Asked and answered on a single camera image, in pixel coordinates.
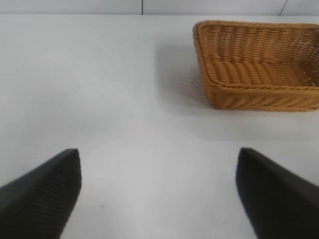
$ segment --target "white table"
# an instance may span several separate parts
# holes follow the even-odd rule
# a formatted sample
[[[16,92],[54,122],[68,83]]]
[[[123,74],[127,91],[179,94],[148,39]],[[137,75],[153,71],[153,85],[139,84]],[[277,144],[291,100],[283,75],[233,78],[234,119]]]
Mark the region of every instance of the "white table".
[[[319,112],[214,110],[192,42],[205,19],[0,15],[0,184],[79,148],[63,239],[254,239],[235,187],[255,148],[319,184]]]

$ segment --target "wicker basket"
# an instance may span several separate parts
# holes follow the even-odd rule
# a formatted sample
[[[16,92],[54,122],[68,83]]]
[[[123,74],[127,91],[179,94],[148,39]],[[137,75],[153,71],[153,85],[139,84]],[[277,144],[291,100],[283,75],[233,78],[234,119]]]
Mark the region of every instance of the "wicker basket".
[[[319,109],[319,25],[203,21],[193,34],[215,108]]]

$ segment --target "white surface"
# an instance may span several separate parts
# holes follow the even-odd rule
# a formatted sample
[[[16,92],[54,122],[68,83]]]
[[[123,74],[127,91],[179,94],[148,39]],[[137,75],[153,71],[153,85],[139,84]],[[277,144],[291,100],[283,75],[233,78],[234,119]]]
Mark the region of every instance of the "white surface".
[[[279,15],[286,0],[144,0],[144,14]]]
[[[141,14],[141,0],[0,0],[0,13]]]
[[[83,188],[63,239],[254,239],[239,149],[319,184],[319,112],[211,108],[191,33],[205,19],[319,23],[0,15],[0,185],[76,147]]]
[[[282,15],[319,15],[318,0],[288,0]]]

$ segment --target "white wall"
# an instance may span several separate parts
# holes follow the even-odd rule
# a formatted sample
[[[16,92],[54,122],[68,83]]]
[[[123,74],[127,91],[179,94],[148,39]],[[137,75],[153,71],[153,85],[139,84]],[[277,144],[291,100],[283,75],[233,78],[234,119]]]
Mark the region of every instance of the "white wall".
[[[0,13],[141,14],[142,0],[0,0]]]
[[[286,0],[144,0],[144,14],[279,15]]]
[[[319,0],[288,0],[282,15],[319,15]]]
[[[279,15],[286,0],[144,0],[144,14]],[[142,0],[0,0],[0,13],[141,14]],[[319,15],[319,0],[288,0],[282,15]]]

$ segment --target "woven basket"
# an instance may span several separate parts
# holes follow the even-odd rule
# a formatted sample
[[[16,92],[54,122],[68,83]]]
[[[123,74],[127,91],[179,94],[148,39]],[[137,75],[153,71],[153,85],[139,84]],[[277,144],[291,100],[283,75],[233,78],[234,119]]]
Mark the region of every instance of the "woven basket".
[[[319,109],[319,25],[203,21],[193,35],[215,108]]]

